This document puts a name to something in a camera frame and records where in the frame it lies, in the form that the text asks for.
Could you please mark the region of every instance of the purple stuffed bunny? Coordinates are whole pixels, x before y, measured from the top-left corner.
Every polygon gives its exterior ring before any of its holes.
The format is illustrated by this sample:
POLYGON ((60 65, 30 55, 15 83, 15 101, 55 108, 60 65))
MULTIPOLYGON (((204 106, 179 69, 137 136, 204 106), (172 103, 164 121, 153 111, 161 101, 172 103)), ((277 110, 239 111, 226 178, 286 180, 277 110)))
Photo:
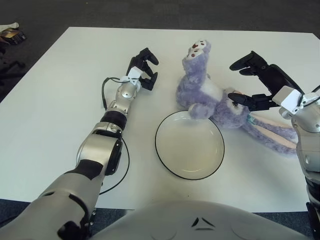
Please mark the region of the purple stuffed bunny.
POLYGON ((223 91, 216 87, 207 74, 207 63, 211 44, 206 40, 196 42, 182 60, 185 75, 176 91, 177 102, 188 108, 195 119, 205 119, 213 115, 223 91))
POLYGON ((233 88, 222 90, 207 74, 211 45, 206 40, 196 42, 182 60, 185 75, 176 91, 177 102, 188 108, 194 119, 210 118, 221 128, 242 128, 265 146, 285 155, 296 154, 295 130, 250 113, 246 106, 228 98, 233 88))

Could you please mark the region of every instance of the white table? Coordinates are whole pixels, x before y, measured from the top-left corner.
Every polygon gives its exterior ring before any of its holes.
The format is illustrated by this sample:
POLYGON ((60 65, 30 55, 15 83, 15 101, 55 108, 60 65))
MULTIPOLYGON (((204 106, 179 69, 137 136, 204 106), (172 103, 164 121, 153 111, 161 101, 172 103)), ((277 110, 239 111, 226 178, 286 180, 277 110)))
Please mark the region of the white table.
MULTIPOLYGON (((251 50, 278 64, 305 92, 319 84, 319 40, 310 33, 70 27, 0 104, 0 198, 31 202, 74 168, 79 145, 104 114, 102 81, 123 76, 131 57, 149 47, 160 62, 152 66, 159 76, 153 91, 140 91, 131 108, 124 131, 130 169, 117 188, 99 197, 97 207, 203 200, 250 212, 305 211, 298 159, 278 155, 244 131, 222 130, 224 160, 206 179, 183 180, 159 161, 155 133, 164 117, 181 109, 175 101, 184 75, 181 60, 200 38, 212 43, 208 73, 222 88, 268 93, 257 77, 229 70, 251 50)), ((108 85, 109 101, 116 87, 108 85)), ((286 122, 277 108, 259 114, 286 122)), ((118 177, 126 168, 122 162, 118 177)), ((106 178, 105 185, 115 178, 106 178)))

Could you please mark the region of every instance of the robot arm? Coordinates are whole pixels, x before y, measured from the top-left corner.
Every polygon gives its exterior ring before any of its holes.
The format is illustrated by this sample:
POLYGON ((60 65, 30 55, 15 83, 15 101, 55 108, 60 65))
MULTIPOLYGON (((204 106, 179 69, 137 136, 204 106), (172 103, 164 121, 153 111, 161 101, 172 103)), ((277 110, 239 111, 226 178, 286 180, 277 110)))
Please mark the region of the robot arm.
POLYGON ((230 66, 242 75, 257 75, 271 92, 270 96, 257 94, 252 97, 230 93, 236 103, 248 106, 251 111, 268 110, 281 106, 279 113, 291 119, 298 135, 296 152, 305 175, 307 203, 315 239, 320 238, 320 97, 317 89, 305 94, 301 88, 278 66, 267 62, 254 51, 230 66))
POLYGON ((148 48, 132 59, 116 99, 81 144, 75 169, 59 176, 14 221, 1 228, 0 239, 86 238, 103 180, 114 174, 119 164, 130 105, 140 87, 152 90, 157 79, 146 60, 159 62, 148 48), (152 73, 151 79, 141 77, 146 70, 152 73))

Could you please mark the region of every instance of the gray floor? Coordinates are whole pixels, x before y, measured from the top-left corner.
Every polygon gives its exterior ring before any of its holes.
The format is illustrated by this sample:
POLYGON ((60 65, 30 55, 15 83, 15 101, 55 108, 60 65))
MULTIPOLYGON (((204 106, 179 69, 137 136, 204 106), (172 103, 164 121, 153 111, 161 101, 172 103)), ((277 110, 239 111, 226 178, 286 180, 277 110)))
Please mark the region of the gray floor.
MULTIPOLYGON (((26 70, 69 26, 307 32, 320 38, 319 0, 0 0, 0 9, 0 24, 18 22, 28 37, 7 48, 7 57, 25 62, 26 70)), ((5 81, 3 94, 18 81, 5 81)), ((0 222, 26 206, 0 200, 0 222)), ((93 232, 124 214, 99 209, 93 232)), ((306 212, 260 215, 311 236, 306 212)))

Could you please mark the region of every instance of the black logo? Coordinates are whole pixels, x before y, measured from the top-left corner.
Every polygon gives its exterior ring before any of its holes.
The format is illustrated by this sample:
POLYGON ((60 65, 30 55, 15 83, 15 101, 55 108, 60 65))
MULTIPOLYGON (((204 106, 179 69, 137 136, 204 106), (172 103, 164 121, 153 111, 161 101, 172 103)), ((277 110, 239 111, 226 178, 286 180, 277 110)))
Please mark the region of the black logo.
POLYGON ((215 225, 213 225, 211 222, 204 219, 203 217, 201 217, 201 219, 197 217, 194 220, 191 227, 194 228, 196 231, 203 231, 203 230, 214 231, 216 228, 215 225))

